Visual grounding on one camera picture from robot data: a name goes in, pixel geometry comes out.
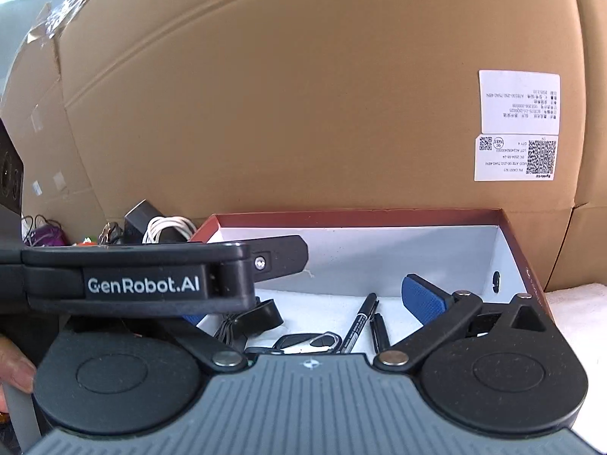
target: fingernail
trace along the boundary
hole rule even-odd
[[[34,375],[36,368],[28,361],[20,360],[14,369],[14,382],[25,392],[31,393],[34,390]]]

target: black pen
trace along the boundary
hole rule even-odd
[[[383,316],[379,313],[374,313],[371,317],[369,325],[371,326],[375,354],[379,354],[381,351],[390,349],[390,338],[388,337],[388,331],[385,327]]]
[[[365,327],[369,317],[373,315],[375,308],[377,308],[377,303],[377,294],[374,292],[366,297],[365,302],[360,307],[360,310],[354,319],[354,323],[344,337],[344,341],[339,348],[338,354],[348,354],[348,352],[352,350],[354,344],[358,340],[358,336],[360,336],[360,332]]]

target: clear packing tape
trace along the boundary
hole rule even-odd
[[[54,9],[50,9],[47,4],[40,12],[34,26],[27,33],[26,42],[29,44],[39,39],[49,40],[54,36],[59,36],[88,1],[63,0],[62,4]]]

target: open shallow box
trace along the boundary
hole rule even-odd
[[[348,210],[214,215],[192,241],[246,240],[298,234],[310,254],[303,272],[260,282],[256,293],[273,298],[280,327],[249,339],[271,346],[292,333],[332,331],[344,336],[366,295],[379,297],[390,341],[396,343],[420,322],[403,306],[401,283],[416,273],[452,293],[465,289],[486,302],[508,303],[529,292],[550,313],[543,291],[501,210]],[[494,292],[494,273],[500,273]],[[218,317],[199,327],[214,333]],[[369,327],[352,352],[373,356]]]

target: gray ribbed panel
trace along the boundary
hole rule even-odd
[[[317,360],[314,369],[304,366]],[[437,415],[403,375],[380,373],[360,354],[260,356],[220,375],[178,421],[134,439],[90,440],[55,430],[31,455],[590,455],[561,430],[496,440]]]

